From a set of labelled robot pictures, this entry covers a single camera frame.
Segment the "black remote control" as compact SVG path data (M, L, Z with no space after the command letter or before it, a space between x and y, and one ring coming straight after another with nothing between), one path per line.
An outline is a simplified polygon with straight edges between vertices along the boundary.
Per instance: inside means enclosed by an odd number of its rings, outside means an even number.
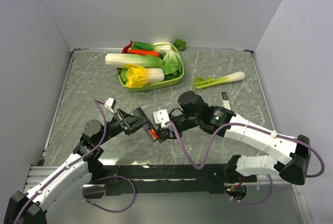
M156 129L150 121L143 125L143 129L152 142L158 141L162 143L167 139L166 129L162 129L161 127Z

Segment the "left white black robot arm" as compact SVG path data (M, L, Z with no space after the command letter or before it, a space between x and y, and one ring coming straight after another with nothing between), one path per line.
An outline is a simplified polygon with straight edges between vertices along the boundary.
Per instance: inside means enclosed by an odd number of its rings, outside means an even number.
M117 109L110 122L87 122L79 144L54 172L27 192L17 191L11 196L4 223L47 223L74 191L101 181L103 164L99 157L104 142L120 133L133 134L149 122L141 108L132 114Z

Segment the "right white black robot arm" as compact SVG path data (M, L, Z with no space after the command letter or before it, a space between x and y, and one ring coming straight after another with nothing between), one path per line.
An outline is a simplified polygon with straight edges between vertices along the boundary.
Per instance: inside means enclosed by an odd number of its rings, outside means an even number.
M252 175L276 175L294 185L304 185L311 158L310 139L278 134L256 125L222 106L209 106L203 98L187 91L180 95L181 114L173 116L167 110L153 113L154 123L166 130L168 139L199 127L205 133L240 141L265 154L262 156L234 155L228 162L228 178L240 181Z

